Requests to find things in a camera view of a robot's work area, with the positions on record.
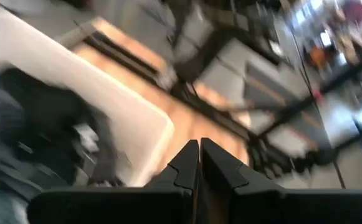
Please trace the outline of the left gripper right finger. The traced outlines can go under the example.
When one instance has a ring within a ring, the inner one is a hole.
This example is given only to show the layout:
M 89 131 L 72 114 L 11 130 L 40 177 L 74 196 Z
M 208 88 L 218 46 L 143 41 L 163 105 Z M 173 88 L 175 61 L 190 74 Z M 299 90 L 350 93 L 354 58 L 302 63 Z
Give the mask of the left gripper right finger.
M 209 138 L 201 139 L 202 172 L 216 190 L 281 190 Z

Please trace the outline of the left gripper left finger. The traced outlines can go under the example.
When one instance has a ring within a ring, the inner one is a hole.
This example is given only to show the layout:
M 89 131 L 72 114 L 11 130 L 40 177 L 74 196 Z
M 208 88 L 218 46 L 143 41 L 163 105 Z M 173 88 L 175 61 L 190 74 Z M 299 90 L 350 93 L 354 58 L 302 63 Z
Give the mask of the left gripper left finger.
M 195 190 L 198 184 L 199 144 L 188 141 L 167 166 L 145 187 L 181 187 Z

